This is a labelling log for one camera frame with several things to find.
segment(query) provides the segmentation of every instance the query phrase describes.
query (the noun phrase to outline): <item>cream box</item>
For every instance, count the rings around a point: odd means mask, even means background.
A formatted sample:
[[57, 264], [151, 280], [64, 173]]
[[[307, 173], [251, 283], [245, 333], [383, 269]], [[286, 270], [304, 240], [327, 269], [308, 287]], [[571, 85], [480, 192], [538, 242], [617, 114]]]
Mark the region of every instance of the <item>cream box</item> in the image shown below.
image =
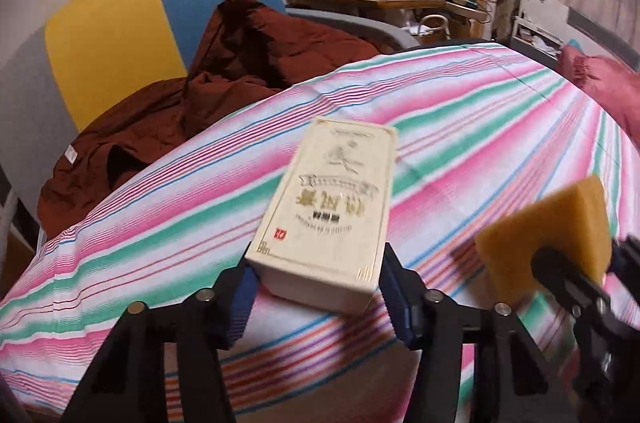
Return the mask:
[[396, 131], [315, 118], [246, 259], [274, 295], [362, 313], [378, 287]]

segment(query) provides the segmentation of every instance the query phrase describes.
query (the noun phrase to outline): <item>pink and green stripes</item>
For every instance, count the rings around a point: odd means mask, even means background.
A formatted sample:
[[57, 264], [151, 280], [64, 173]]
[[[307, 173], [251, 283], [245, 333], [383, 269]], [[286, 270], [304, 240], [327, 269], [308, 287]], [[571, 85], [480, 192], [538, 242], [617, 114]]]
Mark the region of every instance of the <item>pink and green stripes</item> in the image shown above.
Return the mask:
[[[348, 64], [225, 118], [47, 244], [0, 305], [0, 370], [18, 397], [62, 411], [127, 303], [180, 301], [233, 265], [316, 115], [398, 129], [388, 239], [426, 283], [460, 302], [482, 301], [473, 234], [587, 174], [607, 190], [612, 233], [640, 228], [634, 147], [593, 101], [539, 64], [495, 44]], [[619, 285], [607, 288], [638, 316]], [[564, 317], [543, 297], [519, 313], [548, 358], [564, 363]], [[345, 319], [261, 291], [222, 364], [240, 421], [284, 421], [314, 403], [340, 408], [321, 410], [319, 421], [391, 422], [402, 417], [410, 382], [390, 390], [385, 379], [411, 378], [416, 359], [395, 343], [379, 295], [363, 316]], [[468, 351], [463, 366], [464, 402]]]

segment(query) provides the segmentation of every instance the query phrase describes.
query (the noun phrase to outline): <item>blue gripper pad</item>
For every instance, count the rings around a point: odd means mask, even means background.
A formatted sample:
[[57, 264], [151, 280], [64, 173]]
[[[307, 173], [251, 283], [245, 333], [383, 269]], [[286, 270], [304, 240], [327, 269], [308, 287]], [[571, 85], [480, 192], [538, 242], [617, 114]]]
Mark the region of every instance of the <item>blue gripper pad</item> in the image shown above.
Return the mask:
[[240, 259], [238, 265], [220, 273], [213, 285], [218, 316], [212, 323], [219, 349], [230, 349], [242, 338], [258, 292], [258, 276]]
[[420, 275], [402, 267], [389, 243], [385, 244], [379, 285], [396, 337], [409, 349], [421, 349], [424, 331], [422, 297], [427, 288]]

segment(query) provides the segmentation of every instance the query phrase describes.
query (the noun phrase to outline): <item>sponge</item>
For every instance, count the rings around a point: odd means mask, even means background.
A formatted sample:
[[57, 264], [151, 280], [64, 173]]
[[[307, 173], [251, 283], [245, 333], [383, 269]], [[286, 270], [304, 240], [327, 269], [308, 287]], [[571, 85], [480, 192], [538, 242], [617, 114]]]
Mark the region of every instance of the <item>sponge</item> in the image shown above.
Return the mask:
[[515, 303], [542, 286], [531, 258], [543, 246], [562, 251], [600, 284], [611, 259], [609, 221], [600, 179], [593, 175], [498, 220], [476, 235], [476, 250], [500, 302]]

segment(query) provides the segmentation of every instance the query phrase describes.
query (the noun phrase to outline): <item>metal screw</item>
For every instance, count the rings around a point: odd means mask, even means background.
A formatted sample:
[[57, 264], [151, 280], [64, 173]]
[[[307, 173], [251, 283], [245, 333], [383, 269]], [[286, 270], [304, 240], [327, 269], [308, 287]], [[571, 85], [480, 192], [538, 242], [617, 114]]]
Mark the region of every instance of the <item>metal screw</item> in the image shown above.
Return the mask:
[[142, 313], [146, 308], [146, 304], [140, 300], [136, 300], [127, 306], [127, 311], [132, 315]]
[[598, 298], [598, 300], [596, 300], [596, 308], [598, 310], [598, 313], [600, 313], [601, 315], [607, 312], [607, 303], [604, 302], [603, 298]]
[[200, 302], [209, 302], [210, 300], [213, 300], [213, 297], [215, 296], [216, 295], [213, 293], [211, 288], [202, 288], [196, 293], [196, 298]]
[[502, 315], [503, 317], [511, 315], [511, 306], [505, 304], [504, 302], [498, 302], [498, 304], [494, 306], [494, 309], [496, 313]]
[[438, 289], [430, 289], [424, 294], [424, 297], [429, 302], [435, 302], [436, 304], [444, 298], [444, 293]]

